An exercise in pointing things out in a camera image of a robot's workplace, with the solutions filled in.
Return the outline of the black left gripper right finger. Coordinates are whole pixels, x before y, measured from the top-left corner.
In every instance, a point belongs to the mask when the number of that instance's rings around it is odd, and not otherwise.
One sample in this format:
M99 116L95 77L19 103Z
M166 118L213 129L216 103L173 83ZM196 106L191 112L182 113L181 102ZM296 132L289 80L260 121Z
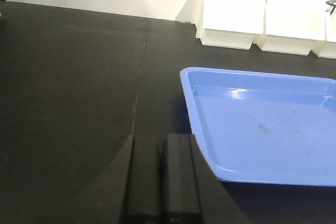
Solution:
M187 135L169 134L162 151L163 223L202 223Z

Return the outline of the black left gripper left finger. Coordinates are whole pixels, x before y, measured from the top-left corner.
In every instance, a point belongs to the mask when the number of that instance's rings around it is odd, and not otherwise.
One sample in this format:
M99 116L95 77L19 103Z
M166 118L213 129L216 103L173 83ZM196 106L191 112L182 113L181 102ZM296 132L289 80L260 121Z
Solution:
M131 135L120 223L160 223L160 151L154 135Z

